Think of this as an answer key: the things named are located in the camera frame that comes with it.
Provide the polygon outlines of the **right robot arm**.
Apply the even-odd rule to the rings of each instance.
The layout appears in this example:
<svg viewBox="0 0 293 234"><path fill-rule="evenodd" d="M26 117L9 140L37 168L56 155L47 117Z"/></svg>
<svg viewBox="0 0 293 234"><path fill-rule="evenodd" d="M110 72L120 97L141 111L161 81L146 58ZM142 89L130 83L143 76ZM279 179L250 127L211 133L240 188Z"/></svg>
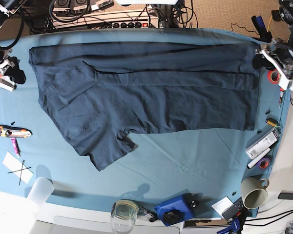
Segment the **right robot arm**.
<svg viewBox="0 0 293 234"><path fill-rule="evenodd" d="M8 46L0 46L0 87L10 92L16 90L18 84L24 84L26 81L24 71L19 68L17 57L9 56L24 29L24 12L21 7L24 3L23 0L0 0L0 29L15 13L18 12L21 16L21 24L15 40Z"/></svg>

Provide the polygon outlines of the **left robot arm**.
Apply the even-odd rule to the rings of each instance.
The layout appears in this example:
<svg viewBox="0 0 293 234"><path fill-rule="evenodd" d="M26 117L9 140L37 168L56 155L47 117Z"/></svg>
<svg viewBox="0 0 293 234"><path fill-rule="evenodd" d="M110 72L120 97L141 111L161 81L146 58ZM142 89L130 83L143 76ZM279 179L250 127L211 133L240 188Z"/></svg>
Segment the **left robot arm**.
<svg viewBox="0 0 293 234"><path fill-rule="evenodd" d="M279 8L272 10L272 20L288 25L290 36L287 41L273 38L260 16L252 22L260 36L260 48L256 51L260 67L279 73L278 85L283 90L293 91L293 0L280 0Z"/></svg>

